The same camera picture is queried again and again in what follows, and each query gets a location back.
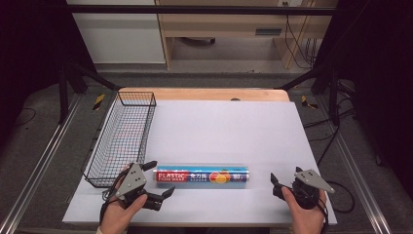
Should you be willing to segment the black wire basket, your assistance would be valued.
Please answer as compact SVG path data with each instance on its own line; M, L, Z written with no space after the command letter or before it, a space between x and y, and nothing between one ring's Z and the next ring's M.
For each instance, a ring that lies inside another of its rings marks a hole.
M152 92L117 93L84 163L86 182L96 188L110 187L125 166L144 163L156 106Z

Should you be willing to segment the dark curtain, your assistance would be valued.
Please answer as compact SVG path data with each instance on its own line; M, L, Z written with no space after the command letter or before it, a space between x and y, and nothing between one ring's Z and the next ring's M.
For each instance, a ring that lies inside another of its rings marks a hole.
M354 82L375 151L413 199L413 0L338 0L317 63Z

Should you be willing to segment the person's right hand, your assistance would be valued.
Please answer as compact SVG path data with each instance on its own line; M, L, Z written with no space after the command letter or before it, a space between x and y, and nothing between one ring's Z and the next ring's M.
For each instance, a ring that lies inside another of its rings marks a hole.
M302 209L296 202L292 192L282 188L282 194L292 216L292 230L294 234L321 234L324 223L323 209L326 203L326 195L323 190L319 192L319 207L312 210Z

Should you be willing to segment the black metal stand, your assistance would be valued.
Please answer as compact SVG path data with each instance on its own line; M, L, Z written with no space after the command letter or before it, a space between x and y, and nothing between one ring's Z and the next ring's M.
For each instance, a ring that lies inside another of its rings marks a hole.
M96 71L87 69L79 63L67 63L58 72L58 90L59 90L59 106L60 116L59 123L62 124L69 115L69 103L67 85L70 85L77 94L83 94L87 90L87 85L83 80L84 77L92 78L97 83L103 85L112 91L119 91L121 86L118 86L103 77Z
M328 92L328 117L332 121L334 126L340 124L338 107L337 107L337 94L339 79L338 73L333 65L328 65L322 63L321 65L307 71L306 73L300 75L298 78L281 85L279 90L288 91L293 87L309 80L310 78L315 78L311 91L314 95L320 95L326 88L329 88Z

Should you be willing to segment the white table mat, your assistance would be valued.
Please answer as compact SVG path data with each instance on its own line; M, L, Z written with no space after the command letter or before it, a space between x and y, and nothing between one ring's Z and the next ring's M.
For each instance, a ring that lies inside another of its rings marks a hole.
M317 166L289 101L161 100L146 158L172 165L246 165L250 178L241 189L179 187L159 211L139 211L136 226L288 225L288 207L274 196L270 177L289 184L296 168Z

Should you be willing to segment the white cabinet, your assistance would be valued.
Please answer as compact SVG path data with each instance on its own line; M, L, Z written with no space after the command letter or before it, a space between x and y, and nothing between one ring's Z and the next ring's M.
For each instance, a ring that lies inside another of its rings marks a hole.
M94 63L165 63L156 14L74 14Z

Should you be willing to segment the grey socket panel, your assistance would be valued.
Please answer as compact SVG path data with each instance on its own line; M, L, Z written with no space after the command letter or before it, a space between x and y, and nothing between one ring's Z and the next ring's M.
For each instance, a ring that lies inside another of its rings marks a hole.
M280 28L256 28L255 36L280 36L282 29Z

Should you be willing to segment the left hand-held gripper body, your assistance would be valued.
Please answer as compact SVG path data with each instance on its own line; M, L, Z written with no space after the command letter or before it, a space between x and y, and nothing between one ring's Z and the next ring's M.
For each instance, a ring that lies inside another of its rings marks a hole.
M120 200L121 206L128 208L139 196L146 194L147 200L144 209L159 211L163 204L162 195L150 193L145 190L147 179L144 171L140 168L142 164L132 164L124 177L121 185L117 189L116 197Z

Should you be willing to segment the wooden desk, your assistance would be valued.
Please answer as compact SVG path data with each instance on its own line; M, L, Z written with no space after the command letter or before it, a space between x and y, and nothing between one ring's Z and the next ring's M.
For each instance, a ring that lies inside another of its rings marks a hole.
M334 8L338 0L155 0L158 6ZM163 36L171 38L258 37L274 41L284 68L298 58L305 39L321 40L330 16L160 14ZM255 36L256 28L280 28L280 36Z

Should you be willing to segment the aluminium frame rail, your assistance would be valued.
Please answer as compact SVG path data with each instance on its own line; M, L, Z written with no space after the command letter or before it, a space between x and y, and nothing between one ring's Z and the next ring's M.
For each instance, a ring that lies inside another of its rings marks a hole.
M81 95L74 95L66 116L57 125L51 139L49 140L46 148L44 149L40 159L38 160L35 168L33 169L30 177L26 181L24 188L17 197L11 210L8 212L5 219L0 224L0 234L14 234L21 218L23 217L29 203L31 202L47 168L51 161L55 157L56 151L63 139L72 119L75 115L79 102L81 101Z
M349 174L357 196L376 234L393 234L386 218L384 217L374 195L369 188L364 176L358 168L353 155L340 133L336 135L336 148L342 158L343 164Z

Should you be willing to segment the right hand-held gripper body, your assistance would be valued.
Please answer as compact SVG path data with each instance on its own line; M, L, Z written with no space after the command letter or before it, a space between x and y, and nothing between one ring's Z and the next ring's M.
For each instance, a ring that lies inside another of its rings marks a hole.
M327 193L335 192L334 188L314 170L304 170L304 172L294 174L294 176L295 179L290 186L282 184L282 187L286 187L292 192L296 202L302 209L320 208L319 192L321 190ZM283 194L274 196L284 200Z

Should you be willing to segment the wooden table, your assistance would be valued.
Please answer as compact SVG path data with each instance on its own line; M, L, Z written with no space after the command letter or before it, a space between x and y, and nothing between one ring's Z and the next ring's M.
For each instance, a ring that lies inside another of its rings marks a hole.
M121 93L153 93L156 100L290 101L284 90L224 88L122 88Z

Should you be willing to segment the person's left hand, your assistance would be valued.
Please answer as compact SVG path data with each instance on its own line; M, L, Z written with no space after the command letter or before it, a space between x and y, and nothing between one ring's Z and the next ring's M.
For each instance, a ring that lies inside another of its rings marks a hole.
M96 230L96 234L123 234L131 219L142 209L147 195L139 196L128 208L124 209L115 196L111 196Z

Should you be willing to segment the black horizontal bar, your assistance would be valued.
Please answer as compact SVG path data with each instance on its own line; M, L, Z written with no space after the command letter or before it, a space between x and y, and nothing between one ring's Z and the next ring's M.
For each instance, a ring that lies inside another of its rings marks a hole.
M71 13L85 14L202 14L202 15L289 15L333 16L334 8L235 7L235 6L151 6L151 5L67 5Z

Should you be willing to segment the blue plastic wrap box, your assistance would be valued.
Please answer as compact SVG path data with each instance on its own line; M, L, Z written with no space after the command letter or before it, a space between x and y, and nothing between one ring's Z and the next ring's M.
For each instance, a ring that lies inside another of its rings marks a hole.
M249 169L244 166L158 166L153 178L161 183L246 183Z

